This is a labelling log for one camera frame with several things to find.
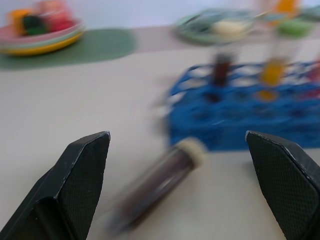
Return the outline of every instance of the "brown liquid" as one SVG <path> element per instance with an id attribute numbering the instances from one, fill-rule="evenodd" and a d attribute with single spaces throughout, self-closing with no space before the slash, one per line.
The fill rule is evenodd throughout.
<path id="1" fill-rule="evenodd" d="M 215 59 L 215 68 L 213 71 L 213 84 L 218 87 L 225 87 L 228 84 L 228 74 L 233 57 L 228 54 L 220 53 Z"/>

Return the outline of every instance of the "orange liquid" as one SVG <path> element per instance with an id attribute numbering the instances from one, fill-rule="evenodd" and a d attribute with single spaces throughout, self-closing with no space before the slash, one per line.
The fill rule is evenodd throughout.
<path id="1" fill-rule="evenodd" d="M 287 63 L 281 59 L 273 58 L 265 66 L 262 73 L 261 82 L 267 87 L 276 87 L 281 82 Z M 259 97 L 265 101 L 274 101 L 278 94 L 273 91 L 263 90 L 258 93 Z"/>

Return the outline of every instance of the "white tabletop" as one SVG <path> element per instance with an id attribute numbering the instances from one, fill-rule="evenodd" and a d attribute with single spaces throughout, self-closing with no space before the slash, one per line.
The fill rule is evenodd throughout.
<path id="1" fill-rule="evenodd" d="M 313 60 L 318 40 L 298 54 Z M 242 48 L 239 61 L 263 61 L 265 45 Z M 119 191 L 166 149 L 155 102 L 211 48 L 133 54 L 113 61 L 0 72 L 0 228 L 66 146 L 109 130 L 101 198 L 88 240 L 105 239 L 101 218 Z M 314 159 L 319 150 L 307 151 Z M 213 153 L 142 224 L 133 240 L 284 240 L 261 194 L 248 151 Z"/>

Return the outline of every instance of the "blue test tube rack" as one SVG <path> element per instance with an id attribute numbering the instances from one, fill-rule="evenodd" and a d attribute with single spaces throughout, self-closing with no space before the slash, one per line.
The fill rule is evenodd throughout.
<path id="1" fill-rule="evenodd" d="M 283 84 L 273 88 L 260 85 L 262 63 L 232 66 L 223 88 L 211 84 L 213 66 L 190 67 L 167 96 L 170 144 L 196 137 L 210 151 L 246 150 L 245 134 L 252 130 L 320 147 L 320 83 L 307 78 L 313 64 L 291 64 Z M 197 75 L 201 69 L 208 71 Z M 275 101 L 260 100 L 258 92 L 266 89 L 277 92 Z"/>

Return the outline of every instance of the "test tube cap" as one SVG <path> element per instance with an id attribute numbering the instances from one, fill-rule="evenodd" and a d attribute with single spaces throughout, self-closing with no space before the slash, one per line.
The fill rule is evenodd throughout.
<path id="1" fill-rule="evenodd" d="M 207 158 L 208 150 L 197 138 L 185 138 L 178 142 L 175 147 L 184 151 L 191 157 L 195 169 L 199 168 Z"/>

